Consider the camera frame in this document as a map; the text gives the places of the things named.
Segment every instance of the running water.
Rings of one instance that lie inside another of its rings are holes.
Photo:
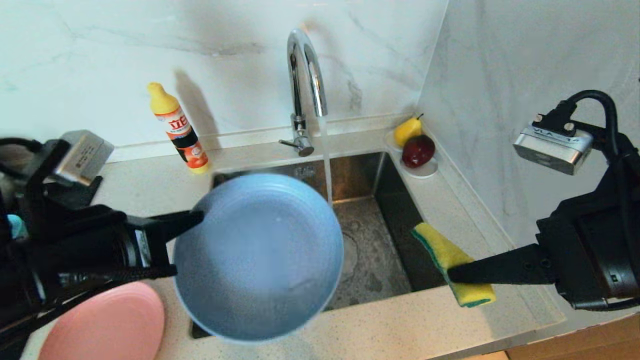
[[[326,135],[326,117],[318,117],[318,126],[322,136],[322,153],[324,158],[324,176],[326,177],[326,200],[333,208],[333,187],[331,184],[331,166],[329,164],[329,139]]]

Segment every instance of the sponge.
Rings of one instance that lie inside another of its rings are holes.
[[[453,291],[458,305],[462,307],[474,307],[489,304],[495,301],[495,292],[491,284],[462,284],[451,282],[447,271],[458,265],[468,264],[473,261],[469,255],[455,246],[446,237],[442,236],[433,226],[420,223],[412,230],[413,236],[420,240],[429,251],[431,259],[444,276]]]

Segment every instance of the yellow pear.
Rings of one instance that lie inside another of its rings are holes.
[[[422,123],[420,122],[420,118],[423,115],[424,114],[420,114],[418,117],[412,117],[398,125],[396,130],[394,130],[394,140],[398,146],[404,147],[407,140],[422,134]]]

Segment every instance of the kitchen sink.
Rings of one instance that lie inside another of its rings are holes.
[[[411,235],[422,221],[386,152],[330,160],[333,210],[342,227],[344,266],[325,311],[364,304],[445,284],[429,253]],[[216,174],[213,187],[234,177],[274,173],[304,181],[327,197],[322,160]],[[194,338],[208,336],[195,323]]]

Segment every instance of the apple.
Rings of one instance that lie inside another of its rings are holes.
[[[417,168],[431,160],[436,152],[436,144],[426,135],[407,140],[402,151],[402,161],[408,168]]]

